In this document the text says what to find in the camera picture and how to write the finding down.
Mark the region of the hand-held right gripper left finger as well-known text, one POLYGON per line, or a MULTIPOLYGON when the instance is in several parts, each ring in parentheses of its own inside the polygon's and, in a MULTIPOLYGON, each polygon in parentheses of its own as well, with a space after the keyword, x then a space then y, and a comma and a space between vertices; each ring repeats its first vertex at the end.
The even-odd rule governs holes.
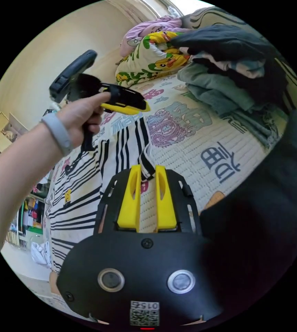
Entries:
POLYGON ((141 166, 134 165, 129 171, 117 225, 121 229, 139 232, 141 206, 141 166))

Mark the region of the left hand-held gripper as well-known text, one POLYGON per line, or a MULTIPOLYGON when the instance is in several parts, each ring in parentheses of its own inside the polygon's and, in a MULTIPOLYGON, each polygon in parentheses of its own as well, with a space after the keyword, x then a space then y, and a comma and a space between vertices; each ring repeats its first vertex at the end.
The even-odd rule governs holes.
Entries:
POLYGON ((151 111, 148 102, 139 92, 116 84, 103 83, 99 78, 89 74, 80 73, 70 78, 70 102, 89 98, 102 92, 109 92, 111 94, 110 100, 107 103, 101 104, 105 112, 136 115, 141 112, 151 111))

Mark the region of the person's left hand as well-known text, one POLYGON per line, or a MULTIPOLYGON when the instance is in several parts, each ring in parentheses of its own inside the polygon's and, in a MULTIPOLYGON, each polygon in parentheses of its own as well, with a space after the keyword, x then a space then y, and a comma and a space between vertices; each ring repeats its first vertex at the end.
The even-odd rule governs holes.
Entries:
POLYGON ((102 104, 107 103, 110 98, 111 94, 109 92, 98 93, 89 98, 69 103, 57 113, 57 117, 69 133, 73 148, 77 148, 82 144, 84 140, 84 126, 87 126, 88 131, 93 134, 99 132, 102 121, 101 116, 104 112, 102 104))

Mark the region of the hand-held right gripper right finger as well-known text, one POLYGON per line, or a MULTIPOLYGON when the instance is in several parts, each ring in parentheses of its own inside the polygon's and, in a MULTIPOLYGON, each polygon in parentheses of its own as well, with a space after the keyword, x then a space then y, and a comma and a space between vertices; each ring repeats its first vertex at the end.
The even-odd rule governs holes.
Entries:
POLYGON ((155 174, 157 219, 156 230, 158 232, 171 231, 176 229, 177 221, 165 167, 156 165, 155 174))

